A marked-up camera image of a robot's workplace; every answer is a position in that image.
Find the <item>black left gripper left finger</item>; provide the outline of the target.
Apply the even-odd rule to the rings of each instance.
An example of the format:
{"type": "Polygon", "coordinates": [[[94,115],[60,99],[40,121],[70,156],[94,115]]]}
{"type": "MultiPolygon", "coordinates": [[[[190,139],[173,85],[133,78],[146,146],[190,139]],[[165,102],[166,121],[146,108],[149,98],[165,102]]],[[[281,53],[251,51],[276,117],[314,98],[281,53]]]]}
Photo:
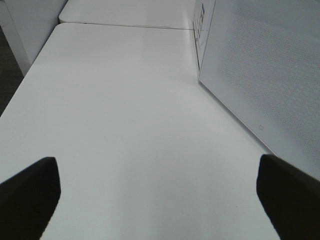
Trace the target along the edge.
{"type": "Polygon", "coordinates": [[[0,238],[39,240],[61,196],[55,157],[44,157],[0,184],[0,238]]]}

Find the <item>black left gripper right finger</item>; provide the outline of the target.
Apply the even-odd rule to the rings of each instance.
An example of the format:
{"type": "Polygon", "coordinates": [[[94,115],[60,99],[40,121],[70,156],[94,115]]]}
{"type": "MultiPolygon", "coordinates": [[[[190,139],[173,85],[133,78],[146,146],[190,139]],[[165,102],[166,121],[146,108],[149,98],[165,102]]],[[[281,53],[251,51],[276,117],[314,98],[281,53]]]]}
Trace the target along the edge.
{"type": "Polygon", "coordinates": [[[282,240],[320,238],[320,182],[272,154],[259,160],[256,193],[282,240]]]}

